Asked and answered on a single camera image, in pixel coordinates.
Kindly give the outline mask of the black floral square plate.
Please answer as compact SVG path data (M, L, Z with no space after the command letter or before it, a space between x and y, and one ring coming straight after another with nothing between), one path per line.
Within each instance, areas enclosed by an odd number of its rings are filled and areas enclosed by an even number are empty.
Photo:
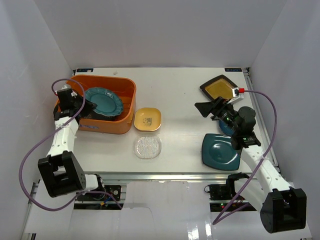
M106 116L103 114L98 114L95 111L92 111L87 116L85 116L84 119L114 122L116 121L117 116Z

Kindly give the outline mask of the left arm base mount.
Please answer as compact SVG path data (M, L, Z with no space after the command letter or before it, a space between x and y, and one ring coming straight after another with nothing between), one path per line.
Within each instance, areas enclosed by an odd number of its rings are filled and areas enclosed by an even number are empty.
M98 174L86 174L87 188L75 199L74 208L80 210L121 210L122 186L105 184Z

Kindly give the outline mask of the teal scalloped round plate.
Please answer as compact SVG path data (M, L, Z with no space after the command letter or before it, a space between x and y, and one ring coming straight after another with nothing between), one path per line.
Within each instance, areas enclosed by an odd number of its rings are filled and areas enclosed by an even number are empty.
M117 117L124 111L122 100L113 91L103 87L92 87L85 91L86 100L95 104L93 111L103 117Z

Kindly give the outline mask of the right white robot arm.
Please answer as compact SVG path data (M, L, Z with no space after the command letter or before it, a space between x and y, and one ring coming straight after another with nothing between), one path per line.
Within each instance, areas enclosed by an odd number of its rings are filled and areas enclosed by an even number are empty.
M307 195L301 188L288 183L267 159L267 151L254 133L255 110L249 106L234 110L233 105L222 97L197 102L195 107L204 118L211 116L212 120L221 120L233 130L231 145L252 171L250 176L230 176L226 195L233 200L244 197L258 211L268 233L304 229Z

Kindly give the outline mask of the amber black-rimmed square plate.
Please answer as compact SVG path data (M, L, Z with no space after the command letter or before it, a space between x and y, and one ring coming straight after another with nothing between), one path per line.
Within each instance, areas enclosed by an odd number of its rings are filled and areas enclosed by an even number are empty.
M221 74L203 83L199 88L210 99L215 100L222 97L226 100L234 98L234 89L238 86L228 77Z

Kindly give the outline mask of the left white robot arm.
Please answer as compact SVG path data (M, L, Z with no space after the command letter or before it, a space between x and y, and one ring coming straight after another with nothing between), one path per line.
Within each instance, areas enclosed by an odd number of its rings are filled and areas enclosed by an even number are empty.
M57 91L58 104L54 109L53 136L46 157L38 160L38 169L50 197L88 191L99 200L105 196L106 187L98 174L85 174L74 155L76 133L81 113L93 110L97 105L84 100L69 85Z

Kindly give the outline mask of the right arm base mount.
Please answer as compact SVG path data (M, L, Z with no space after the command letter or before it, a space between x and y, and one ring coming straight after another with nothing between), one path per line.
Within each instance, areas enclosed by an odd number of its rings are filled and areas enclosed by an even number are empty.
M214 212L221 211L226 208L228 202L236 195L235 181L248 179L245 173L230 174L225 183L208 184L204 187L204 192L209 194L210 209Z

